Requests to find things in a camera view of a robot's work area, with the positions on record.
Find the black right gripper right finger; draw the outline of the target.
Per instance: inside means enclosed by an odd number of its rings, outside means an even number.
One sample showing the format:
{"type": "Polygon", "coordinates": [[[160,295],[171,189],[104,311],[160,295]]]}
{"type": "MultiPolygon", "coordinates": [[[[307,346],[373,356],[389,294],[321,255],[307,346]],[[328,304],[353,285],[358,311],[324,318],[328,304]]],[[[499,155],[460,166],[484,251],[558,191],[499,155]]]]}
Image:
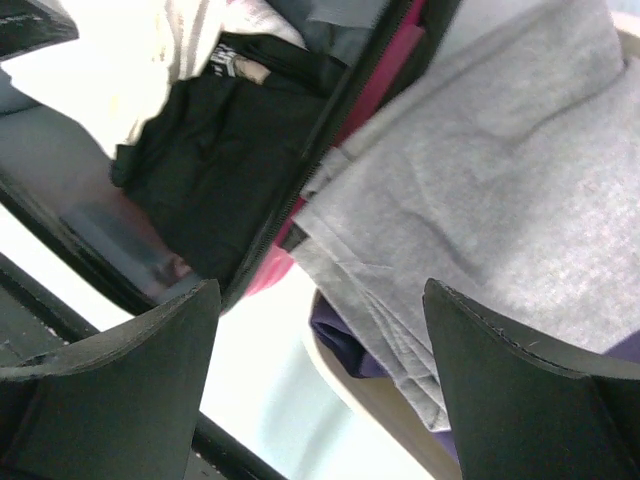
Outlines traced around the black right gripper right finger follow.
{"type": "Polygon", "coordinates": [[[424,315],[465,479],[636,479],[639,366],[430,279],[424,315]]]}

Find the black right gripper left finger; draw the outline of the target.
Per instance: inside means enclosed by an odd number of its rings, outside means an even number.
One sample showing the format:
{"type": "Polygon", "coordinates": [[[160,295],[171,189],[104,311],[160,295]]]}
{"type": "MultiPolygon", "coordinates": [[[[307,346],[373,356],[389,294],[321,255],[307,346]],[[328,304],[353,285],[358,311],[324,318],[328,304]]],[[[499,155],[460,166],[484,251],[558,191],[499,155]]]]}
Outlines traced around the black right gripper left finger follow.
{"type": "Polygon", "coordinates": [[[38,479],[180,479],[221,300],[206,281],[1,370],[1,466],[38,479]]]}

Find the purple garment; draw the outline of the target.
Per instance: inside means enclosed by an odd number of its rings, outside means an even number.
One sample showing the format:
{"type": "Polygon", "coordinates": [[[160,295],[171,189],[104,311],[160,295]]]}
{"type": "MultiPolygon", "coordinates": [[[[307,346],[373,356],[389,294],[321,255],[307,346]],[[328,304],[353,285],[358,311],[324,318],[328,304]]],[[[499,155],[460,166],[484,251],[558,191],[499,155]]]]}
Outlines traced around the purple garment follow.
{"type": "MultiPolygon", "coordinates": [[[[309,326],[313,337],[327,347],[346,373],[356,379],[390,378],[388,372],[362,346],[329,302],[316,291],[309,326]]],[[[612,347],[605,355],[639,364],[639,331],[612,347]]],[[[434,434],[447,453],[458,461],[450,431],[434,434]]]]}

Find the pink and teal kids suitcase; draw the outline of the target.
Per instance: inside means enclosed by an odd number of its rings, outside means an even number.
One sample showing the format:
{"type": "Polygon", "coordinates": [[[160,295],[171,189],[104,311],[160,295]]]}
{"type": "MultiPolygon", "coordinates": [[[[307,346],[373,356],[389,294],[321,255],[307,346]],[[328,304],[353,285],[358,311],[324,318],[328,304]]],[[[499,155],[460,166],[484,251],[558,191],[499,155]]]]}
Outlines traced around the pink and teal kids suitcase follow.
{"type": "Polygon", "coordinates": [[[123,309],[266,279],[321,156],[454,1],[5,1],[1,201],[123,309]]]}

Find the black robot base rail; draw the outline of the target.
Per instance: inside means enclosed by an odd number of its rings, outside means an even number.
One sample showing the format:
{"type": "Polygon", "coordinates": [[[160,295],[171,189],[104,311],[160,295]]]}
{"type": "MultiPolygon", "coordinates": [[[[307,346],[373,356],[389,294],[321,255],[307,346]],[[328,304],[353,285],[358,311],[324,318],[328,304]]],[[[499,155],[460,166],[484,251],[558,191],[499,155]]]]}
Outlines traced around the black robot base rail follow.
{"type": "Polygon", "coordinates": [[[214,281],[98,331],[1,262],[5,479],[274,479],[199,411],[220,314],[214,281]]]}

